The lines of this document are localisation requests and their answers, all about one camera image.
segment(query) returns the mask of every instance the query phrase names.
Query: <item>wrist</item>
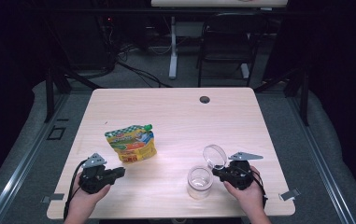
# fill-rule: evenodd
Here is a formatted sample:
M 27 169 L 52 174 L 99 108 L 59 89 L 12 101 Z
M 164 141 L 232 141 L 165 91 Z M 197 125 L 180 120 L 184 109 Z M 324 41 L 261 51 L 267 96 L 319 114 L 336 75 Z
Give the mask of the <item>wrist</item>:
M 257 210 L 256 212 L 252 212 L 247 214 L 251 224 L 269 224 L 271 223 L 265 211 Z

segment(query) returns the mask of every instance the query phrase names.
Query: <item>floor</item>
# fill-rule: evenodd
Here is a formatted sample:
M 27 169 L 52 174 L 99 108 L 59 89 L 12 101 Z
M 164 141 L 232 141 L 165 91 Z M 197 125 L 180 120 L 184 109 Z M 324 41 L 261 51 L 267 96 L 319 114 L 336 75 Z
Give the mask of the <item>floor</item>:
M 166 51 L 164 45 L 154 43 L 147 52 L 130 50 L 120 55 L 120 62 L 151 73 L 160 82 L 175 88 L 196 87 L 196 41 L 180 39 L 178 77 L 174 80 L 168 78 L 170 51 Z M 261 46 L 252 88 L 262 84 L 263 69 L 272 45 L 270 36 Z M 104 76 L 97 76 L 97 71 L 79 73 L 105 88 L 158 87 L 158 83 L 145 79 L 143 73 L 134 73 L 120 65 Z M 30 117 L 0 170 L 0 223 L 62 223 L 47 218 L 47 197 L 58 182 L 91 97 L 89 88 L 74 79 L 69 82 L 73 87 L 70 94 L 55 92 L 56 113 L 49 123 L 43 122 L 46 117 L 45 83 L 34 88 L 36 101 Z M 285 83 L 279 83 L 256 96 L 288 186 L 299 189 L 302 194 L 294 201 L 294 215 L 270 217 L 271 220 L 288 224 L 356 223 L 356 182 L 341 160 L 333 126 L 313 94 L 308 103 L 310 125 L 304 126 L 297 116 L 297 100 L 283 95 L 284 86 Z M 55 127 L 64 128 L 62 138 L 48 140 Z M 171 220 L 158 222 L 171 223 Z

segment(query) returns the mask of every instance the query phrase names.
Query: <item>snack bag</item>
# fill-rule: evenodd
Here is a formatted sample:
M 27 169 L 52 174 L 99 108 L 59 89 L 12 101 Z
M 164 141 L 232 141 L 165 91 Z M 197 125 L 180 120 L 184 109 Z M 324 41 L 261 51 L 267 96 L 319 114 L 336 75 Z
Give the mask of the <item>snack bag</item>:
M 106 140 L 117 152 L 122 162 L 143 161 L 154 156 L 154 133 L 151 124 L 132 125 L 128 128 L 105 133 Z

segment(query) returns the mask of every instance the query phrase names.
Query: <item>clear plastic container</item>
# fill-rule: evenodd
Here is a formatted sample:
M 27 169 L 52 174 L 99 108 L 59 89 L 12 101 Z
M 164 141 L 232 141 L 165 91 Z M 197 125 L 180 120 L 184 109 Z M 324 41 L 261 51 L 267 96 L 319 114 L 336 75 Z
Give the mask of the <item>clear plastic container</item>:
M 203 155 L 210 169 L 221 170 L 227 163 L 226 153 L 219 146 L 209 145 L 205 147 Z
M 205 166 L 194 166 L 187 175 L 187 191 L 194 199 L 204 199 L 209 195 L 213 174 Z

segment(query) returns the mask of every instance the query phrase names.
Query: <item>black curtain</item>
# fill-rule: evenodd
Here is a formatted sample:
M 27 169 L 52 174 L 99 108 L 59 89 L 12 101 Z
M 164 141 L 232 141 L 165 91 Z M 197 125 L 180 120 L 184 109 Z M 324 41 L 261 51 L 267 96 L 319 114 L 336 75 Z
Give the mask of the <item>black curtain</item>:
M 324 17 L 283 21 L 263 78 L 280 77 L 303 62 L 311 65 L 309 88 L 332 121 L 356 179 L 356 1 L 290 0 L 288 10 L 315 10 Z

